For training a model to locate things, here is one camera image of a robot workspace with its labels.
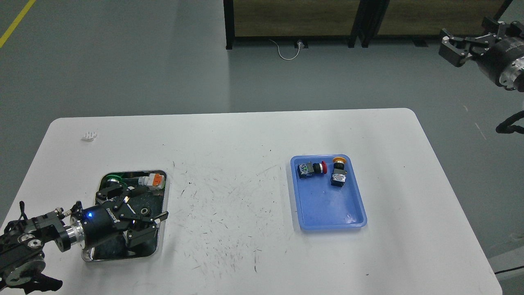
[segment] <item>white table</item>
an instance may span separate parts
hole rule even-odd
[[[81,141],[87,131],[98,137]],[[301,231],[289,161],[336,153],[352,160],[368,224]],[[408,109],[58,119],[6,220],[20,200],[29,217],[87,207],[106,173],[152,169],[170,179],[161,249],[86,263],[50,243],[58,293],[502,294]]]

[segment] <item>floor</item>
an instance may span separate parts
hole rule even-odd
[[[0,3],[1,32],[24,5]],[[511,8],[503,19],[524,21],[524,1]],[[523,109],[524,96],[473,63],[454,68],[438,48],[311,41],[284,61],[270,42],[226,51],[220,1],[37,1],[0,49],[0,220],[56,118],[405,107],[486,256],[520,247],[523,137],[495,127]],[[281,50],[294,55],[291,43]]]

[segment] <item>yellow floor line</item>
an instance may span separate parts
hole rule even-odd
[[[5,31],[5,33],[0,37],[0,48],[4,45],[5,41],[7,41],[9,36],[11,36],[16,26],[18,26],[18,24],[22,21],[22,18],[24,18],[31,6],[35,3],[35,1],[36,0],[29,0],[29,2],[27,2],[26,6],[24,6],[24,9],[22,9],[22,11],[15,18],[15,20],[7,28],[7,31]]]

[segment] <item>cable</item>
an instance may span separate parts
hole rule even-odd
[[[298,47],[297,54],[295,56],[293,56],[292,58],[285,58],[285,57],[282,56],[282,54],[280,54],[280,47],[278,47],[278,44],[275,41],[271,40],[271,39],[269,39],[269,41],[275,43],[275,45],[277,46],[278,55],[283,60],[293,60],[293,59],[295,59],[295,57],[297,57],[298,54],[300,53],[300,47],[302,46],[302,41],[297,41],[297,47]]]
[[[18,226],[20,221],[22,221],[22,218],[24,218],[24,220],[27,220],[27,215],[24,212],[25,207],[26,207],[26,205],[24,204],[24,201],[20,201],[20,217],[18,218],[17,221],[13,220],[13,221],[9,221],[7,223],[7,226],[4,228],[4,234],[7,234],[12,229],[16,229],[16,227]]]
[[[520,111],[512,115],[508,119],[504,120],[504,122],[502,122],[501,124],[497,126],[495,131],[497,133],[506,133],[506,134],[511,134],[513,132],[524,134],[524,128],[522,126],[512,125],[513,123],[517,122],[518,120],[522,118],[524,118],[524,111]]]
[[[508,271],[514,271],[514,270],[521,269],[521,268],[524,268],[524,265],[523,266],[518,266],[518,267],[513,267],[513,268],[510,268],[510,269],[499,270],[495,274],[498,275],[499,273],[508,272]]]

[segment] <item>power outlet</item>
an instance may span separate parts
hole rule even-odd
[[[303,41],[301,39],[298,39],[295,42],[295,48],[298,48],[299,44],[300,44],[300,49],[307,49],[308,48],[308,42],[307,41]]]

